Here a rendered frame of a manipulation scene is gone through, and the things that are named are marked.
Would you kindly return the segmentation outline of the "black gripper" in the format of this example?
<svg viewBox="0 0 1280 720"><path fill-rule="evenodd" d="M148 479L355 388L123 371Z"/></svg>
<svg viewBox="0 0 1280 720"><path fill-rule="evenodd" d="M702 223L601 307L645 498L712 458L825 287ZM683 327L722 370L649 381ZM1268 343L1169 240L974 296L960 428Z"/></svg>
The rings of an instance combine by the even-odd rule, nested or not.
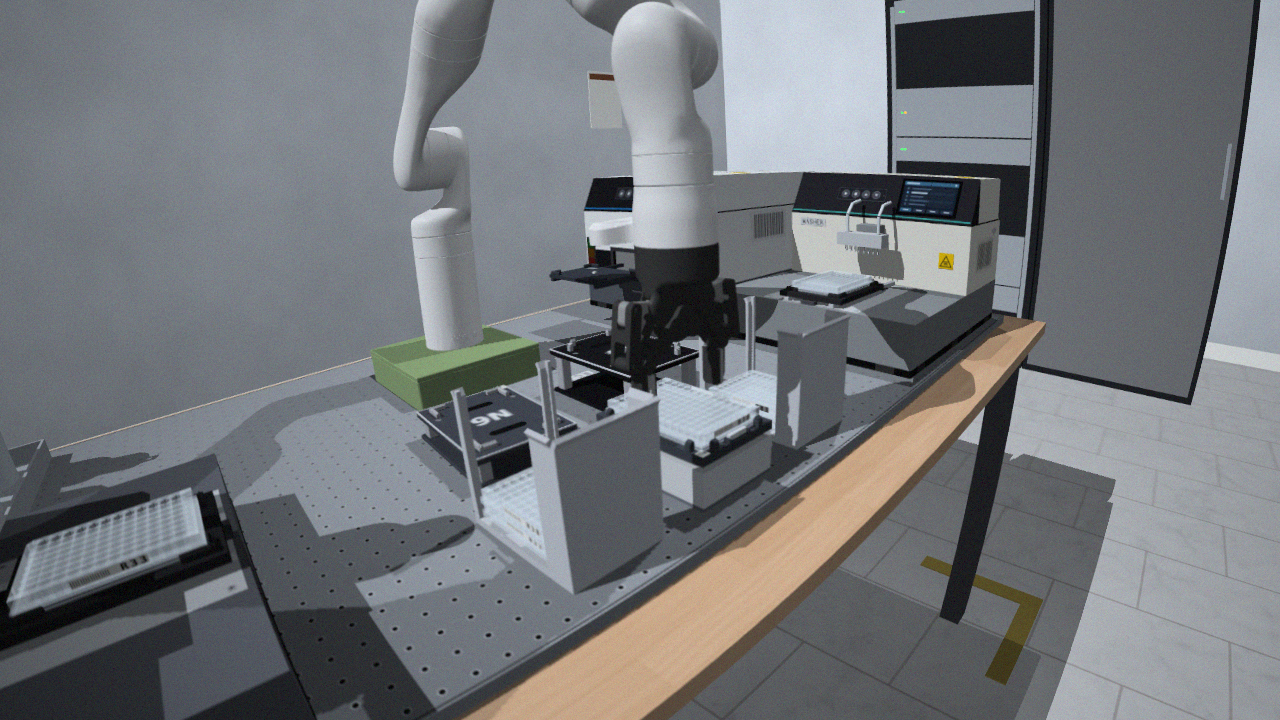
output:
<svg viewBox="0 0 1280 720"><path fill-rule="evenodd" d="M634 389L657 395L654 372L662 355L673 342L699 334L707 343L701 346L703 380L722 384L724 347L739 336L740 325L736 283L718 277L719 242L692 249L634 245L634 258L643 295L637 302L616 300L612 305L611 366L630 373ZM652 331L659 338L650 338Z"/></svg>

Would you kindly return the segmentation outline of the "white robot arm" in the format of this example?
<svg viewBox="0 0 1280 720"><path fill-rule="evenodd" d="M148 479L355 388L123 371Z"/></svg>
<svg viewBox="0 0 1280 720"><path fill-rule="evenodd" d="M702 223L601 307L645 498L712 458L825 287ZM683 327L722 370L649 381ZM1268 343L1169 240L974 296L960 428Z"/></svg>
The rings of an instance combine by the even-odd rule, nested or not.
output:
<svg viewBox="0 0 1280 720"><path fill-rule="evenodd" d="M593 223L590 245L718 243L710 129L698 115L692 94L716 72L714 35L680 0L566 1L613 35L614 85L632 138L632 217ZM476 69L493 4L419 0L413 17L393 167L404 191L444 188L442 200L411 222L425 340L436 351L484 340L467 138L458 127L429 127Z"/></svg>

